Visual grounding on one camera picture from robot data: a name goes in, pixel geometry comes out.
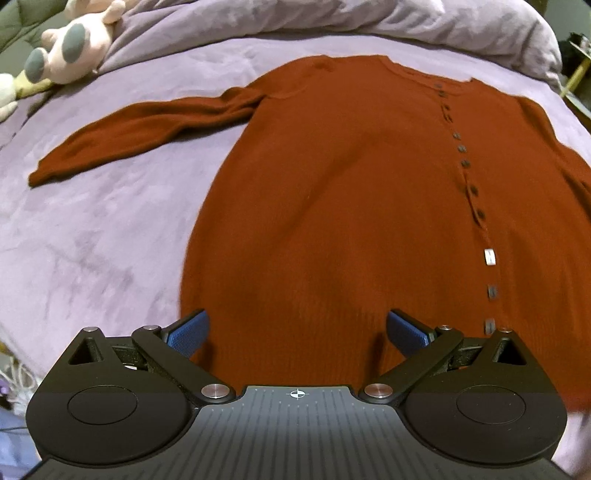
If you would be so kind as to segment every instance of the gray spot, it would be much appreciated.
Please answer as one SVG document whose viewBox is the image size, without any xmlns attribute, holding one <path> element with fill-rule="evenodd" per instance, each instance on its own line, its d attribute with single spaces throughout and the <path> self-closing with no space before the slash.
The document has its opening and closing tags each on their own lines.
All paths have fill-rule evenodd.
<svg viewBox="0 0 591 480">
<path fill-rule="evenodd" d="M 29 54 L 25 62 L 25 76 L 31 83 L 40 82 L 45 71 L 46 55 L 41 48 L 36 48 Z"/>
<path fill-rule="evenodd" d="M 68 29 L 61 44 L 61 54 L 66 62 L 74 63 L 80 58 L 87 38 L 86 27 L 80 23 L 76 23 Z"/>
</svg>

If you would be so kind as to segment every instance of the yellow object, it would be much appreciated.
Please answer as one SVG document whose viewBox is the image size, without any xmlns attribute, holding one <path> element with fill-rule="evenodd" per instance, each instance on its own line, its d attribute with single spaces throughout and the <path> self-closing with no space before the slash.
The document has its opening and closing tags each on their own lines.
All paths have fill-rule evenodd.
<svg viewBox="0 0 591 480">
<path fill-rule="evenodd" d="M 24 70 L 14 79 L 14 88 L 17 91 L 17 98 L 30 97 L 36 93 L 45 92 L 53 86 L 54 83 L 48 79 L 42 80 L 38 83 L 29 82 L 25 76 Z"/>
<path fill-rule="evenodd" d="M 566 87 L 564 87 L 562 94 L 560 95 L 561 97 L 565 97 L 568 92 L 573 92 L 578 87 L 579 83 L 581 83 L 581 80 L 583 80 L 583 77 L 585 76 L 585 73 L 587 73 L 587 70 L 590 66 L 591 59 L 585 57 L 581 62 L 581 65 L 579 65 L 576 71 L 573 73 L 572 77 L 569 78 Z"/>
</svg>

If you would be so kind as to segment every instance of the blue gripper pad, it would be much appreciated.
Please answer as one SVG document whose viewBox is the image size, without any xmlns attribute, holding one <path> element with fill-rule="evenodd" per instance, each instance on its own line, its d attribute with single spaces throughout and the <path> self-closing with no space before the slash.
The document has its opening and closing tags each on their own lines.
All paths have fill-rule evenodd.
<svg viewBox="0 0 591 480">
<path fill-rule="evenodd" d="M 386 320 L 386 333 L 392 344 L 408 358 L 421 348 L 429 345 L 428 334 L 411 325 L 401 316 L 389 312 Z"/>
<path fill-rule="evenodd" d="M 181 355 L 190 358 L 207 339 L 209 316 L 203 310 L 168 334 L 166 344 Z"/>
</svg>

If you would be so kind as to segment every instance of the metal screw head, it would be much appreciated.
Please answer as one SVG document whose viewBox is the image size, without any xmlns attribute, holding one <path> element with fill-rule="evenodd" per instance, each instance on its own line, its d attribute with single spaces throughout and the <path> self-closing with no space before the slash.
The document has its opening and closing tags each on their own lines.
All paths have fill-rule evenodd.
<svg viewBox="0 0 591 480">
<path fill-rule="evenodd" d="M 383 383 L 372 383 L 367 385 L 363 391 L 368 397 L 372 398 L 388 398 L 390 395 L 394 393 L 392 387 L 390 385 L 386 385 Z"/>
<path fill-rule="evenodd" d="M 209 385 L 205 385 L 205 387 L 201 389 L 201 393 L 207 398 L 223 398 L 230 393 L 230 389 L 227 385 L 211 383 Z"/>
</svg>

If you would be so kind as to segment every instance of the white button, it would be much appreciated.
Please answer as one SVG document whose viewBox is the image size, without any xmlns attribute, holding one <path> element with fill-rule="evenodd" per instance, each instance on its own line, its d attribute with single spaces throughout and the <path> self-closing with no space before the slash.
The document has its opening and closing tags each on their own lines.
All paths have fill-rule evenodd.
<svg viewBox="0 0 591 480">
<path fill-rule="evenodd" d="M 492 248 L 484 250 L 484 258 L 486 260 L 486 265 L 496 265 L 495 251 Z"/>
</svg>

